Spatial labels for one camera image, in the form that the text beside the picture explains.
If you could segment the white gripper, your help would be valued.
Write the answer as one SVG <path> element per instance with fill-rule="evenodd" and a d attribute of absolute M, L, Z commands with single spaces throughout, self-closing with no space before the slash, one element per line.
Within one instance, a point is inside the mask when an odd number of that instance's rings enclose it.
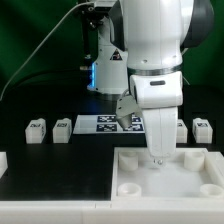
<path fill-rule="evenodd" d="M 167 158 L 175 153 L 178 108 L 143 109 L 143 124 L 149 154 L 154 158 Z M 163 165 L 163 159 L 154 159 Z"/>

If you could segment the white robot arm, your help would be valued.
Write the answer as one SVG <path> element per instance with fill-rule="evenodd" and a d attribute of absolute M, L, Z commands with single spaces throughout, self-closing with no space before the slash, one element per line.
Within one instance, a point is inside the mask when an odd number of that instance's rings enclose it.
<path fill-rule="evenodd" d="M 88 89 L 119 97 L 116 118 L 122 127 L 131 126 L 132 115 L 143 118 L 149 155 L 161 165 L 176 151 L 181 51 L 211 32 L 211 0 L 89 1 L 101 26 Z"/>

